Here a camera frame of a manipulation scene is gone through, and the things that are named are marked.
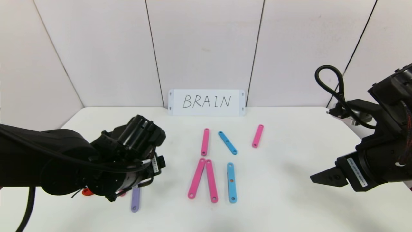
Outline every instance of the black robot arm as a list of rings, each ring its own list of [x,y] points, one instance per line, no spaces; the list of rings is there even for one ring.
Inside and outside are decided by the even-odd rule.
[[[329,114],[350,117],[361,125],[374,118],[376,127],[355,152],[338,157],[335,167],[312,175],[314,183],[342,187],[348,180],[355,191],[363,192],[388,182],[412,180],[412,64],[397,69],[368,92],[378,104],[360,99],[346,102],[343,89],[335,93],[338,103]]]
[[[166,166],[156,147],[166,138],[152,121],[137,115],[127,125],[88,143],[79,133],[58,129],[33,131],[0,124],[0,186],[30,187],[27,224],[35,187],[52,195],[89,188],[114,201],[133,187],[143,187]]]

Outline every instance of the white sign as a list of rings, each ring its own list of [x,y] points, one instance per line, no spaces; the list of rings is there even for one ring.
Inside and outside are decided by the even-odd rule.
[[[170,90],[170,115],[244,116],[246,95],[243,90]]]

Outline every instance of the white wall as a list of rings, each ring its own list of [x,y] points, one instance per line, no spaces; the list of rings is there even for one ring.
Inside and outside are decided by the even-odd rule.
[[[314,80],[324,64],[344,69],[375,0],[267,0],[247,106],[326,106]],[[331,71],[323,81],[336,86]]]
[[[249,88],[263,0],[147,1],[163,98]]]
[[[412,1],[378,1],[358,48],[344,74],[346,100],[375,100],[368,89],[394,70],[412,63]],[[373,130],[363,126],[349,126],[364,137]]]
[[[33,1],[0,0],[1,123],[56,129],[82,104]]]
[[[144,0],[35,0],[84,106],[163,106]]]

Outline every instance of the table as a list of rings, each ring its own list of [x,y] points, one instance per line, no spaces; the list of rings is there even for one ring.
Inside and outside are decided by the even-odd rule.
[[[412,193],[401,182],[368,192],[313,184],[310,175],[331,168],[354,151],[360,139],[323,107],[247,108],[245,117],[168,116],[163,108],[89,107],[63,128],[89,142],[102,130],[141,114],[166,132],[157,149],[166,168],[141,190],[140,210],[130,211],[131,193],[110,203],[103,196],[52,196],[37,188],[25,232],[243,232],[412,231]],[[259,148],[251,143],[265,125]],[[211,203],[204,173],[196,198],[187,192],[199,161],[204,128],[207,158],[213,161],[219,202]],[[229,152],[223,131],[237,148]],[[233,162],[238,201],[228,199],[226,164]],[[15,231],[26,206],[27,188],[1,190],[0,231]]]

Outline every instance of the pink stick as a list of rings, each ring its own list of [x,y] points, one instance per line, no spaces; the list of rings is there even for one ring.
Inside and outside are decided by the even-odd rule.
[[[189,199],[194,199],[196,196],[197,188],[199,187],[200,178],[202,177],[203,169],[205,167],[206,160],[205,158],[200,158],[199,163],[197,164],[196,171],[192,180],[192,184],[189,188],[189,193],[187,196]]]
[[[213,174],[212,161],[210,159],[206,160],[206,173],[207,182],[209,184],[210,200],[216,203],[218,198],[218,190],[216,189],[215,175]]]
[[[260,142],[260,137],[262,136],[262,131],[263,131],[263,125],[260,124],[257,127],[257,131],[256,131],[256,134],[255,134],[255,138],[253,139],[252,147],[254,147],[254,148],[258,147],[259,142]]]
[[[207,147],[209,145],[209,129],[206,128],[205,131],[203,132],[203,142],[202,142],[202,150],[200,154],[202,156],[207,155]]]

